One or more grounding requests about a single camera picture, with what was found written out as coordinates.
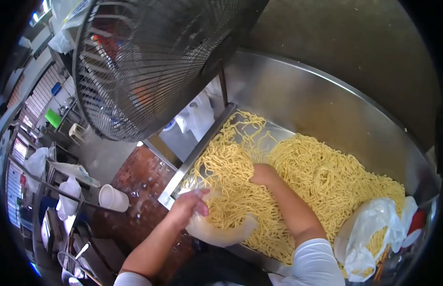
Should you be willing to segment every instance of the noodle pile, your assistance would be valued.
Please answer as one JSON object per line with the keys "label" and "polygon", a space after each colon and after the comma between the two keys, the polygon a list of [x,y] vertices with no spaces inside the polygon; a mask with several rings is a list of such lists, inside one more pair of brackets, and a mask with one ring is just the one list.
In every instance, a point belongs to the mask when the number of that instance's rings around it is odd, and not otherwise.
{"label": "noodle pile", "polygon": [[[232,124],[237,114],[245,119]],[[221,193],[207,202],[210,209],[207,220],[212,225],[221,229],[236,227],[247,213],[252,213],[257,216],[259,227],[243,244],[284,264],[292,264],[294,240],[276,201],[264,186],[249,182],[253,162],[274,166],[315,212],[331,245],[344,221],[366,201],[389,197],[401,215],[405,190],[398,182],[369,173],[355,157],[302,134],[279,142],[266,154],[267,151],[260,150],[262,141],[272,143],[275,139],[268,132],[256,138],[265,123],[264,118],[245,111],[232,115],[196,161],[190,179],[183,182],[186,188],[211,187]],[[244,130],[248,125],[256,129],[253,134]],[[235,136],[241,136],[241,144],[234,141]],[[381,249],[385,231],[378,231],[367,245],[373,255]]]}

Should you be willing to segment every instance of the hand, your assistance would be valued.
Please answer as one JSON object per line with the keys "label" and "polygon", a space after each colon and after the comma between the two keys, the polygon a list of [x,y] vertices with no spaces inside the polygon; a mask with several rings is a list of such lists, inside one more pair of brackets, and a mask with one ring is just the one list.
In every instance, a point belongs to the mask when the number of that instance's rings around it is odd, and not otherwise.
{"label": "hand", "polygon": [[255,164],[253,167],[255,169],[255,173],[253,177],[250,178],[250,181],[254,184],[269,187],[278,179],[281,179],[277,174],[276,169],[269,164]]}
{"label": "hand", "polygon": [[207,216],[208,207],[204,201],[202,201],[202,196],[209,192],[210,189],[199,189],[180,195],[166,215],[166,220],[174,227],[182,230],[188,225],[194,211],[197,211],[203,216]]}

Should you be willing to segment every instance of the white sleeve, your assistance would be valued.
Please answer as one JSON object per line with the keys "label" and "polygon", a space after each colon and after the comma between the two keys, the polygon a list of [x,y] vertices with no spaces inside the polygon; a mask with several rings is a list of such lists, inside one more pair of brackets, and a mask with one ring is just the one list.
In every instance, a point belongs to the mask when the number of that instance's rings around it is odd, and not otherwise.
{"label": "white sleeve", "polygon": [[145,277],[133,273],[123,272],[115,279],[113,286],[152,286]]}
{"label": "white sleeve", "polygon": [[314,238],[302,243],[295,250],[293,276],[271,275],[274,286],[344,286],[345,281],[326,239]]}

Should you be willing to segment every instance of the electric fan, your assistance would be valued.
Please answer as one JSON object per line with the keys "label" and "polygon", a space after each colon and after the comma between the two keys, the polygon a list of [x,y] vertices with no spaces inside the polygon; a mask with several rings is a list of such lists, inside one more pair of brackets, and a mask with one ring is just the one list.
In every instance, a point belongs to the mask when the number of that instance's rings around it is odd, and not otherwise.
{"label": "electric fan", "polygon": [[78,104],[95,132],[144,140],[220,71],[267,0],[93,0],[78,31]]}

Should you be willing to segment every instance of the stainless steel counter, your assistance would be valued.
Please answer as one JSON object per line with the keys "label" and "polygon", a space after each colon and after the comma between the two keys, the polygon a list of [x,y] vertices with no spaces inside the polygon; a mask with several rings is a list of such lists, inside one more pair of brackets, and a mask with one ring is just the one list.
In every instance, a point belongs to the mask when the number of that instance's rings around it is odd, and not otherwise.
{"label": "stainless steel counter", "polygon": [[[419,207],[430,211],[439,184],[424,152],[402,124],[359,90],[315,68],[245,50],[236,52],[225,71],[228,101],[267,119],[266,131],[280,141],[299,132],[354,155],[369,172],[404,184]],[[199,142],[159,198],[170,209],[180,183],[209,141],[234,111],[226,108]],[[274,144],[264,140],[261,148]],[[428,227],[433,225],[429,216]],[[419,244],[426,243],[426,237]],[[242,245],[228,248],[263,269],[288,275],[290,267]]]}

